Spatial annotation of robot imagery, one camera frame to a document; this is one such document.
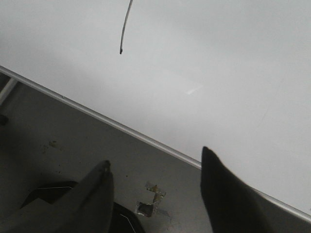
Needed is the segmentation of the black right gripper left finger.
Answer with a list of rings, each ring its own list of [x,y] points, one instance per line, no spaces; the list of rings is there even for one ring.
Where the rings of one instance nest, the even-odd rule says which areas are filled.
[[[97,164],[76,186],[80,203],[44,204],[36,200],[1,219],[2,233],[107,233],[110,228],[114,183],[110,162]]]

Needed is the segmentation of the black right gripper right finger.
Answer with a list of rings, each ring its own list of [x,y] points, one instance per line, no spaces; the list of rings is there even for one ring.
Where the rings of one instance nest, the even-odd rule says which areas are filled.
[[[202,148],[201,196],[215,233],[309,233],[311,224],[259,195],[208,147]]]

